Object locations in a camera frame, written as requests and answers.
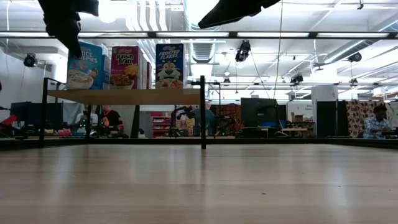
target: wooden floor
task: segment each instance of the wooden floor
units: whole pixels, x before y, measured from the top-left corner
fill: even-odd
[[[0,223],[398,223],[398,151],[332,145],[0,152]]]

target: ceiling duct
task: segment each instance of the ceiling duct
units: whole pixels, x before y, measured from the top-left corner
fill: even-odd
[[[393,15],[389,19],[374,27],[372,30],[378,32],[397,32],[398,14]],[[326,55],[323,59],[323,62],[326,64],[338,62],[339,60],[348,58],[356,52],[359,52],[360,50],[363,50],[379,41],[380,40],[352,40],[332,53]]]
[[[210,11],[218,0],[184,0],[184,18],[186,30],[189,31],[218,31],[220,26],[212,27],[209,29],[200,29],[198,26],[202,17]],[[192,59],[196,63],[208,63],[215,56],[215,44],[190,44],[190,51]]]

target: person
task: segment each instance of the person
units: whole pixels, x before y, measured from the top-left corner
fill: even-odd
[[[104,110],[103,121],[104,125],[110,129],[118,131],[118,133],[123,133],[123,121],[119,113],[112,110],[110,105],[103,105]]]
[[[207,130],[207,135],[211,136],[213,134],[213,122],[215,120],[215,115],[213,112],[210,110],[210,104],[209,102],[206,102],[206,108],[205,108],[205,123],[206,123],[206,130]],[[193,110],[195,114],[195,127],[193,130],[193,134],[195,136],[200,135],[200,109],[194,109]]]
[[[373,109],[374,116],[365,119],[363,138],[384,139],[382,132],[391,131],[391,124],[386,119],[387,108],[379,105]]]
[[[76,117],[76,124],[80,124],[83,122],[83,120],[87,119],[87,111],[88,111],[88,105],[85,105],[85,110],[81,113],[79,113]],[[95,113],[90,114],[90,123],[91,125],[97,125],[98,124],[98,115]]]

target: frosted flakes box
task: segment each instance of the frosted flakes box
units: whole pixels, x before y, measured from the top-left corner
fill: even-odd
[[[112,48],[110,89],[137,89],[138,58],[137,46]]]
[[[156,45],[155,88],[183,88],[183,44]]]
[[[104,61],[100,46],[79,42],[82,56],[68,57],[68,89],[102,90]]]

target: raisin bran box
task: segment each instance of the raisin bran box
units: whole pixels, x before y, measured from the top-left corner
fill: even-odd
[[[155,88],[183,88],[183,44],[156,45]]]
[[[68,57],[68,89],[102,90],[104,82],[103,50],[100,46],[79,42],[82,56]]]
[[[138,46],[113,47],[110,89],[137,89]]]

